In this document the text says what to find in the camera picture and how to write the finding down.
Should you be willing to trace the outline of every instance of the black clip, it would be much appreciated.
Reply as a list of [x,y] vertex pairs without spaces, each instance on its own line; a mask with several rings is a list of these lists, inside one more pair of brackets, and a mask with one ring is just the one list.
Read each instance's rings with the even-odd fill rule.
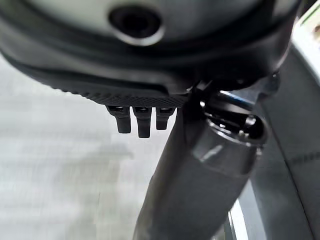
[[128,106],[106,106],[109,113],[115,117],[120,134],[131,133],[130,107]]
[[151,107],[134,107],[134,115],[138,123],[138,135],[139,138],[147,139],[150,137],[150,125],[151,125]]
[[175,112],[175,108],[171,107],[157,107],[156,108],[156,129],[166,130],[169,117]]

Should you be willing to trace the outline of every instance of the black metal tube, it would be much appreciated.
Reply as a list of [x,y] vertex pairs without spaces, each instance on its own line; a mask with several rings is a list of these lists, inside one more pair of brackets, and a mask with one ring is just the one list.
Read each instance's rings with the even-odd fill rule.
[[265,143],[263,124],[263,134],[248,144],[214,130],[207,118],[194,118],[199,114],[186,108],[177,114],[151,179],[134,240],[209,240],[224,223]]

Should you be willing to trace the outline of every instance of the white floor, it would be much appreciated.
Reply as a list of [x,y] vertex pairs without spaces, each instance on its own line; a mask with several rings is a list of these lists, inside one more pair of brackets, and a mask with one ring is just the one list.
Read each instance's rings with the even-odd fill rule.
[[[169,122],[171,129],[174,122]],[[103,105],[0,58],[0,239],[130,240],[169,131],[119,134]]]

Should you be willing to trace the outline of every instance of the gray surface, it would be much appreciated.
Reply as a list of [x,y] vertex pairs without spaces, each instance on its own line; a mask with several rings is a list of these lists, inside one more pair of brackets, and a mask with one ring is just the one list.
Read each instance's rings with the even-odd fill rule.
[[282,68],[276,97],[265,103],[311,231],[320,239],[320,87],[297,55]]
[[[169,135],[117,133],[103,105],[53,90],[0,58],[2,240],[129,240]],[[171,118],[169,129],[173,125]]]
[[[115,7],[143,5],[163,19],[164,40],[177,41],[207,35],[241,18],[261,0],[29,0],[45,13],[71,26],[113,35],[107,14]],[[294,1],[280,1],[284,5]]]

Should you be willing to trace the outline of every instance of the black plastic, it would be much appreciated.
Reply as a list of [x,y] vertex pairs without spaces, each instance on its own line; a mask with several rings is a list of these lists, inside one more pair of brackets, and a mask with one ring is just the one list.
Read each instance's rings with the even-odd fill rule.
[[166,130],[169,117],[175,112],[175,108],[171,107],[157,107],[156,108],[156,129]]
[[130,107],[106,106],[106,109],[115,117],[120,134],[131,133]]
[[134,107],[134,115],[138,123],[138,135],[139,138],[147,139],[150,138],[150,127],[151,127],[151,107]]
[[[17,64],[42,75],[58,71],[59,78],[64,74],[97,77],[100,86],[115,81],[123,87],[121,99],[131,94],[128,84],[143,86],[137,92],[140,98],[150,87],[164,89],[168,98],[185,95],[199,80],[213,80],[216,89],[241,89],[274,73],[286,55],[300,1],[276,4],[280,1],[263,1],[242,19],[199,39],[136,47],[65,26],[25,1],[3,0],[0,49]],[[42,82],[53,86],[59,78]],[[58,88],[69,91],[64,84],[61,81]],[[78,92],[87,91],[80,82],[73,82],[78,84]],[[161,107],[165,100],[153,107]],[[173,102],[170,107],[178,106]]]

